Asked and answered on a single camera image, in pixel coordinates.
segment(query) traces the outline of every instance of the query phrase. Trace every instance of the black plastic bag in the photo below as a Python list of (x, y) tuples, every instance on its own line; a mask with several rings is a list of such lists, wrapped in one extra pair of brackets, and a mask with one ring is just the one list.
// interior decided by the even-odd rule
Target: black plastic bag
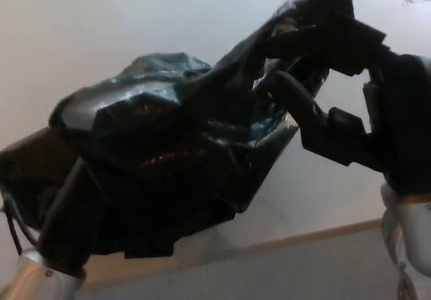
[[(174, 242), (244, 212), (298, 126), (255, 88), (301, 58), (269, 61), (272, 34), (353, 15), (352, 0), (287, 2), (213, 67), (184, 53), (137, 58), (62, 100), (49, 127), (0, 153), (0, 183), (40, 229), (80, 156), (111, 208), (94, 253), (169, 256)], [(302, 70), (315, 95), (329, 70)]]

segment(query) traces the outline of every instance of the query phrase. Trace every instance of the silver metal part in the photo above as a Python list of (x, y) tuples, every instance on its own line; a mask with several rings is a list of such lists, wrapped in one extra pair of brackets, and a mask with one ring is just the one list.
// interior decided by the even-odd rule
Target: silver metal part
[(383, 239), (400, 274), (398, 299), (431, 300), (431, 198), (402, 198), (386, 184), (382, 197)]
[(66, 300), (70, 299), (85, 280), (61, 273), (35, 250), (21, 255), (18, 271), (5, 300)]

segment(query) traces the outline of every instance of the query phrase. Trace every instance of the wire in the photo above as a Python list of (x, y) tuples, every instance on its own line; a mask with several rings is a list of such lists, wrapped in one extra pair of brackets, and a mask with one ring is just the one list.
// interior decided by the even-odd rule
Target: wire
[(16, 251), (18, 252), (18, 255), (20, 256), (22, 254), (22, 246), (20, 242), (20, 238), (18, 237), (18, 234), (16, 233), (15, 224), (13, 223), (12, 215), (9, 211), (9, 206), (6, 204), (3, 206), (4, 213), (6, 215), (7, 219), (7, 225), (9, 226), (9, 230), (12, 235), (13, 243), (15, 244)]
[(8, 196), (8, 204), (11, 206), (11, 210), (13, 211), (13, 214), (15, 215), (15, 219), (18, 223), (18, 226), (20, 226), (22, 233), (26, 237), (26, 239), (32, 244), (34, 247), (36, 247), (36, 244), (38, 241), (34, 238), (33, 234), (30, 232), (28, 227), (26, 226), (24, 219), (21, 217), (20, 209), (18, 209), (15, 200), (13, 199), (12, 195), (8, 193), (6, 196)]

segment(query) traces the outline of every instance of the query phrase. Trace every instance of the plastic wrap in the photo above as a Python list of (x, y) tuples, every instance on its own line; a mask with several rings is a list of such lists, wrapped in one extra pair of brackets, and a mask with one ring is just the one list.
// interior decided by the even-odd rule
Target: plastic wrap
[[(112, 204), (94, 253), (171, 255), (181, 237), (244, 212), (298, 130), (276, 97), (253, 90), (297, 59), (267, 60), (258, 44), (334, 10), (352, 16), (352, 0), (288, 1), (213, 67), (185, 53), (137, 58), (62, 100), (49, 128), (2, 151), (2, 186), (40, 229), (81, 156)], [(328, 72), (302, 70), (302, 83), (315, 95)]]

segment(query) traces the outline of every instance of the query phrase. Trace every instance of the gray floor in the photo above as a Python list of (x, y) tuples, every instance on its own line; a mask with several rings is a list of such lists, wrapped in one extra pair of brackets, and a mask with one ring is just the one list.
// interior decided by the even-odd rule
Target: gray floor
[(380, 230), (84, 291), (82, 300), (395, 300), (397, 273)]

